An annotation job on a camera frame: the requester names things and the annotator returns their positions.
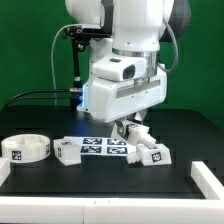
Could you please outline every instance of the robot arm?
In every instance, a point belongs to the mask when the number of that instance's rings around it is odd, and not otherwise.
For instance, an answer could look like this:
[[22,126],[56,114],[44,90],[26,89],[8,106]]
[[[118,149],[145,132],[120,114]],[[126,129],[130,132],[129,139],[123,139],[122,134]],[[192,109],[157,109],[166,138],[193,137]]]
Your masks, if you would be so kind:
[[169,41],[164,21],[180,37],[190,20],[188,0],[66,0],[90,41],[89,80],[78,110],[110,122],[161,103],[166,73],[158,67],[160,40]]

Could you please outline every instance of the green backdrop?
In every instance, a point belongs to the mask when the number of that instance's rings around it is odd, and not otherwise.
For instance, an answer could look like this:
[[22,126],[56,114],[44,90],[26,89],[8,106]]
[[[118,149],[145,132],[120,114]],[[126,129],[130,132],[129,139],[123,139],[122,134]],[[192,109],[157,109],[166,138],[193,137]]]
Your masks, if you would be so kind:
[[[64,0],[0,0],[0,5],[2,107],[21,92],[52,89],[52,41],[62,26],[74,21],[65,9]],[[224,129],[224,1],[190,0],[190,6],[191,26],[178,40],[180,62],[176,71],[168,75],[166,101],[157,107],[196,110]],[[161,58],[168,67],[172,64],[172,52],[171,44],[161,44]],[[81,54],[80,61],[82,77],[86,79],[88,51]],[[69,39],[59,38],[55,65],[57,87],[71,87]]]

